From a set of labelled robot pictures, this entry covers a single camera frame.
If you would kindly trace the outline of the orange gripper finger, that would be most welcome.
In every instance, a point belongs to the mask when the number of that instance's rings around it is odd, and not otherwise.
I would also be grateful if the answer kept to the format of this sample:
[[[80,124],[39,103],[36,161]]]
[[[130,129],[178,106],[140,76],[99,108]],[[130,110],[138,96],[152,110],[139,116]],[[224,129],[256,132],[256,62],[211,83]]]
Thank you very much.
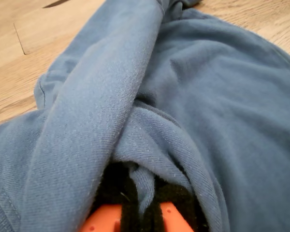
[[[112,163],[104,170],[83,231],[138,231],[137,191],[125,164]]]
[[[208,223],[195,199],[183,186],[162,184],[145,211],[146,232],[206,232]]]

